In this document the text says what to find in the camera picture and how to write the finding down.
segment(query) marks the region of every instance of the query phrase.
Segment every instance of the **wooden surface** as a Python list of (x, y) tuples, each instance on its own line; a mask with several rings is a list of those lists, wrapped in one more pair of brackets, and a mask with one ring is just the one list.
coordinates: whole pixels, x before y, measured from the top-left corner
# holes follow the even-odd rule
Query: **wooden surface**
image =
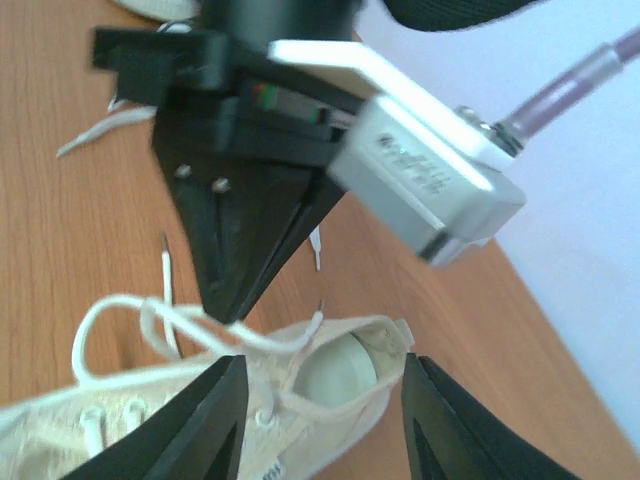
[[(3, 404), (72, 382), (73, 336), (98, 298), (161, 294), (160, 231), (174, 253), (177, 300), (198, 300), (148, 124), (55, 158), (104, 116), (110, 96), (108, 76), (86, 68), (90, 28), (142, 23), (107, 0), (0, 2)], [(406, 317), (415, 350), (531, 443), (584, 478), (640, 478), (632, 448), (495, 244), (432, 271), (352, 198), (323, 223), (323, 242), (322, 272), (303, 245), (249, 316), (251, 326), (266, 332), (307, 318), (321, 297), (333, 317)], [(117, 311), (100, 319), (89, 342), (93, 368), (159, 361), (134, 318)], [(319, 478), (405, 479), (405, 455), (396, 389), (375, 430)]]

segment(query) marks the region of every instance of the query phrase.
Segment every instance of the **screw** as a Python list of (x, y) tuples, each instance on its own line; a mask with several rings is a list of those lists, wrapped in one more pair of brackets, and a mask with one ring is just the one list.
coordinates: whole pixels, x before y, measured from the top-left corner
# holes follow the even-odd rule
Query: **screw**
[(228, 178), (220, 177), (211, 185), (211, 190), (214, 193), (225, 193), (231, 189), (231, 184)]
[(177, 178), (187, 178), (189, 175), (191, 175), (191, 167), (189, 165), (180, 165), (175, 173), (175, 176)]

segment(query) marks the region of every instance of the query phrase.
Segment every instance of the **white shoelace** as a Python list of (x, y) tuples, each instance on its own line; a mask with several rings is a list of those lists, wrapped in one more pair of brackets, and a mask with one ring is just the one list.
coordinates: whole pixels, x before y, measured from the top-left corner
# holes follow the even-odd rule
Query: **white shoelace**
[[(85, 314), (78, 327), (73, 349), (71, 352), (71, 367), (78, 384), (96, 383), (100, 376), (93, 374), (87, 367), (85, 351), (87, 339), (91, 328), (98, 316), (112, 307), (127, 307), (140, 311), (140, 331), (149, 345), (170, 362), (181, 359), (178, 343), (175, 338), (175, 329), (182, 332), (194, 342), (202, 345), (217, 356), (237, 355), (238, 348), (226, 344), (211, 331), (200, 325), (196, 319), (202, 318), (215, 322), (209, 317), (201, 305), (173, 305), (171, 256), (164, 242), (162, 252), (162, 278), (164, 286), (164, 299), (156, 297), (140, 297), (131, 294), (109, 295), (98, 300)], [(161, 318), (164, 323), (165, 339), (163, 340), (154, 330), (154, 322)], [(311, 337), (320, 327), (323, 320), (322, 308), (316, 311), (305, 332), (298, 338), (279, 342), (261, 335), (237, 321), (226, 327), (226, 330), (252, 348), (273, 353), (290, 354), (303, 349), (311, 340)], [(277, 402), (276, 392), (262, 379), (251, 375), (251, 382), (259, 389), (261, 394), (261, 408), (256, 411), (256, 423), (263, 428), (270, 428), (275, 424), (275, 409)], [(127, 433), (140, 426), (146, 419), (147, 406), (142, 400), (134, 399), (127, 404), (123, 411), (123, 419), (126, 422)], [(99, 454), (105, 448), (103, 432), (105, 429), (107, 411), (103, 407), (92, 406), (87, 408), (80, 417), (80, 425), (84, 431), (87, 450), (91, 457)]]

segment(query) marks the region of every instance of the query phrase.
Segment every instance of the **shoe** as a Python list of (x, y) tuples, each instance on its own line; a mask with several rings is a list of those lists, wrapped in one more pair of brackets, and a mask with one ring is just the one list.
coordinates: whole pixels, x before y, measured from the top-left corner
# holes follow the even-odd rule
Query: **shoe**
[(196, 0), (113, 0), (143, 17), (159, 22), (188, 20), (198, 14)]
[[(171, 266), (163, 253), (165, 298), (111, 295), (82, 320), (72, 350), (77, 384), (0, 410), (0, 471), (19, 480), (54, 479), (73, 471), (140, 426), (225, 355), (245, 355), (249, 406), (238, 478), (307, 479), (364, 437), (383, 415), (413, 344), (405, 321), (383, 316), (310, 321), (262, 336), (242, 322), (225, 327), (230, 345), (196, 318), (197, 305), (171, 305)], [(96, 376), (85, 362), (87, 337), (112, 307), (140, 311), (149, 345), (164, 366)], [(165, 322), (166, 340), (154, 330)], [(177, 329), (206, 348), (181, 358)]]

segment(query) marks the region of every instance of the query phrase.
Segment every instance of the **purple cable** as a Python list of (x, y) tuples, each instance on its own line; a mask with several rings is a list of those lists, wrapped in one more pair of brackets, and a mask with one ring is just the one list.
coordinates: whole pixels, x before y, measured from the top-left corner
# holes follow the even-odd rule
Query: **purple cable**
[(622, 63), (629, 63), (640, 55), (640, 27), (631, 30), (624, 37), (613, 44), (613, 48)]
[(640, 55), (640, 27), (605, 44), (529, 99), (501, 127), (521, 145)]

